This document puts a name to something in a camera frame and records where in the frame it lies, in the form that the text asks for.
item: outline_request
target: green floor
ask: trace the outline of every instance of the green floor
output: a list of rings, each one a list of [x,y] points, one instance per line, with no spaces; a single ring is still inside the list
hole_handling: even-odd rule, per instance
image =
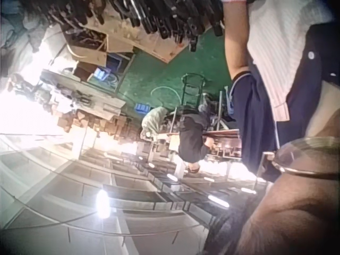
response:
[[[127,73],[118,96],[127,102],[126,112],[136,103],[149,104],[152,107],[161,103],[167,108],[179,104],[177,95],[168,89],[158,89],[151,97],[153,89],[166,86],[182,95],[181,77],[188,73],[199,73],[207,80],[206,92],[218,95],[225,86],[231,84],[224,55],[224,37],[215,37],[212,31],[200,37],[195,53],[184,49],[169,64],[140,52],[137,54]]]

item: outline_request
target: ceiling light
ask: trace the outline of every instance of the ceiling light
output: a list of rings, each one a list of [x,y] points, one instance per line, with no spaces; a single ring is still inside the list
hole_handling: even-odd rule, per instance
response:
[[[208,178],[208,177],[204,177],[204,180],[207,180],[207,181],[209,181],[209,182],[215,182],[215,180],[214,180],[214,179],[212,179],[212,178]]]
[[[173,180],[174,182],[178,182],[178,178],[176,176],[173,176],[172,174],[167,174],[169,179]]]
[[[226,208],[229,208],[229,203],[227,203],[226,201],[223,201],[222,199],[220,198],[216,198],[214,197],[213,195],[209,195],[208,196],[208,199],[210,199],[211,201],[215,202],[215,203],[218,203],[219,205],[221,206],[224,206]]]
[[[110,217],[111,207],[108,194],[105,190],[100,190],[97,194],[96,207],[98,216],[101,219],[107,219]]]
[[[246,193],[256,194],[256,191],[255,191],[255,190],[250,190],[250,189],[247,189],[247,188],[241,188],[241,190],[242,190],[243,192],[246,192]]]

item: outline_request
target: white shirt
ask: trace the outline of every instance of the white shirt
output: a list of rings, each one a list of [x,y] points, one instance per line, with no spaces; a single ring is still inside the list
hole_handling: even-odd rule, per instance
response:
[[[314,24],[332,15],[318,0],[257,0],[249,5],[248,50],[265,84],[275,121],[288,121],[286,97]]]

